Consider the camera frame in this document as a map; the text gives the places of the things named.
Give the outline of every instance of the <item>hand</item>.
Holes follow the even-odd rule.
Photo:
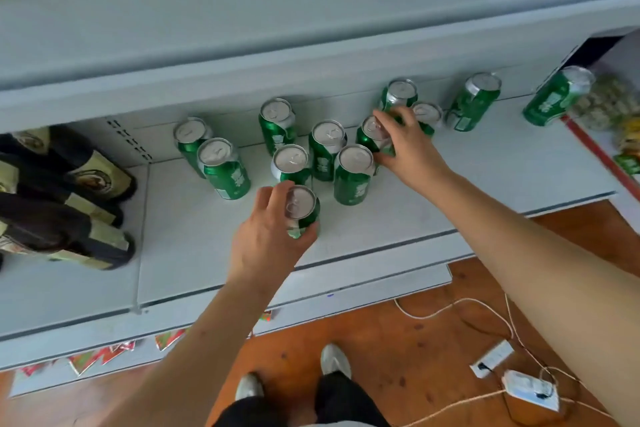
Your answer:
[[[374,158],[407,186],[426,196],[430,183],[454,173],[431,143],[431,138],[418,125],[411,108],[398,106],[393,107],[391,112],[402,117],[404,126],[379,110],[373,110],[373,115],[391,136],[396,156],[376,152]]]
[[[317,222],[299,239],[287,233],[284,210],[292,186],[292,181],[283,181],[258,189],[251,216],[237,229],[231,244],[228,284],[249,286],[251,291],[273,297],[316,241]]]

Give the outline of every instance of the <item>floor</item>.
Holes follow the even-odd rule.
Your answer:
[[[640,275],[640,238],[608,202],[553,213],[536,221]],[[403,307],[424,316],[455,298],[473,297],[506,315],[504,295],[480,261],[457,262],[451,270],[451,286],[404,298]],[[472,329],[462,318],[485,333]],[[514,321],[529,349],[549,365],[566,368],[516,308]],[[461,303],[436,318],[417,321],[403,316],[393,302],[385,302],[253,338],[241,350],[209,424],[231,402],[238,379],[247,371],[259,372],[268,397],[290,413],[293,425],[313,422],[310,407],[320,375],[319,354],[325,343],[333,341],[349,356],[354,379],[370,393],[390,423],[402,426],[452,402],[498,390],[496,378],[479,380],[468,365],[507,333],[498,318],[474,303]],[[532,359],[518,348],[505,366],[538,374]],[[120,399],[140,384],[148,368],[2,401],[0,426],[96,427]],[[0,376],[2,398],[9,381],[8,375]],[[566,378],[561,379],[560,391],[565,397],[576,395],[574,383]],[[587,391],[580,392],[580,400],[598,406]],[[506,401],[517,422],[532,425],[562,420],[561,415],[551,411],[515,399]],[[567,415],[567,406],[564,404],[562,415]],[[510,427],[515,423],[509,418],[505,400],[496,396],[452,408],[421,425]],[[568,420],[556,425],[613,427],[616,423],[578,406]]]

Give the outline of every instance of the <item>shoe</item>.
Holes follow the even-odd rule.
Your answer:
[[[351,379],[351,365],[344,351],[335,344],[327,344],[320,354],[320,367],[323,375],[329,375],[336,371],[342,372],[348,379]]]
[[[255,373],[247,373],[240,378],[236,389],[236,401],[249,397],[264,397],[264,387]]]

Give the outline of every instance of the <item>person's left hand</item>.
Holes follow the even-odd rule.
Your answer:
[[[276,293],[302,254],[317,238],[317,222],[295,239],[287,233],[285,206],[292,181],[261,187],[253,212],[237,229],[231,244],[228,284],[249,286],[252,291]]]

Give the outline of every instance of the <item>silver can top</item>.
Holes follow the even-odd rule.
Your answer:
[[[476,73],[467,79],[465,88],[473,95],[481,91],[498,91],[502,88],[502,81],[491,73]]]
[[[371,174],[373,154],[362,145],[351,144],[342,148],[338,153],[338,162],[348,172],[354,174]]]
[[[284,98],[270,99],[262,104],[260,115],[269,122],[281,122],[291,115],[291,104]]]
[[[387,140],[389,138],[388,131],[382,126],[375,115],[370,115],[362,122],[362,131],[373,140]]]
[[[436,124],[442,120],[442,109],[434,103],[418,101],[411,107],[418,122]]]
[[[562,74],[569,81],[571,93],[587,94],[596,81],[593,73],[582,66],[567,66]]]
[[[173,137],[180,144],[193,144],[207,133],[207,125],[199,118],[189,117],[173,129]]]
[[[285,216],[290,220],[302,220],[316,208],[316,195],[307,186],[295,185],[287,193]]]
[[[231,142],[220,137],[206,140],[198,148],[198,160],[211,167],[224,164],[234,153],[234,146]]]
[[[335,120],[316,123],[311,134],[316,142],[324,146],[341,145],[344,140],[344,129]]]
[[[387,97],[391,99],[410,99],[418,94],[418,89],[411,80],[398,79],[389,83]]]
[[[295,144],[284,145],[273,154],[273,162],[278,170],[287,174],[301,171],[307,167],[308,161],[307,151]]]

